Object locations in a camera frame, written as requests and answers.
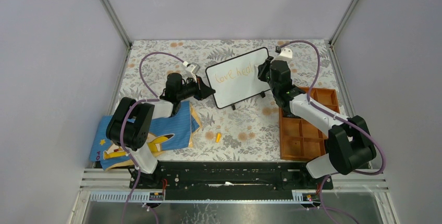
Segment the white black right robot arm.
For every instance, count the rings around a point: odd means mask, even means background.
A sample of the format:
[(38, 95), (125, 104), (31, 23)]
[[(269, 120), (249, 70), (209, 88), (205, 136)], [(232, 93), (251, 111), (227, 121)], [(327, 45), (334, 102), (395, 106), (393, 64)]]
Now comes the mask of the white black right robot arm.
[(306, 170), (299, 174), (303, 187), (311, 189), (321, 177), (332, 173), (347, 175), (376, 158), (365, 120), (332, 111), (293, 85), (286, 61), (268, 57), (256, 70), (257, 78), (269, 85), (279, 108), (306, 120), (327, 138), (327, 153), (307, 162)]

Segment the yellow marker cap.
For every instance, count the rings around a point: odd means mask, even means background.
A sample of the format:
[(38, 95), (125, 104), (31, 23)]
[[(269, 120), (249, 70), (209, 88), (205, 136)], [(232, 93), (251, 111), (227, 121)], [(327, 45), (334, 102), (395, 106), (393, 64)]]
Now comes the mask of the yellow marker cap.
[(221, 134), (221, 133), (217, 133), (217, 136), (216, 136), (216, 143), (219, 143), (219, 142), (220, 142), (221, 137), (222, 137), (222, 134)]

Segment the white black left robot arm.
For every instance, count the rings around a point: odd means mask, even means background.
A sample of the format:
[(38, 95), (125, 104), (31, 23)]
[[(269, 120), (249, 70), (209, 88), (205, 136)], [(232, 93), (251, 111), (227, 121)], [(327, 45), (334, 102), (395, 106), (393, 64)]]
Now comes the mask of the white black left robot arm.
[(194, 97), (202, 101), (215, 93), (199, 76), (183, 79), (179, 73), (170, 73), (159, 99), (120, 100), (107, 126), (106, 138), (121, 147), (136, 170), (143, 173), (142, 182), (155, 188), (160, 185), (162, 175), (156, 170), (158, 160), (146, 143), (152, 120), (175, 116), (185, 99)]

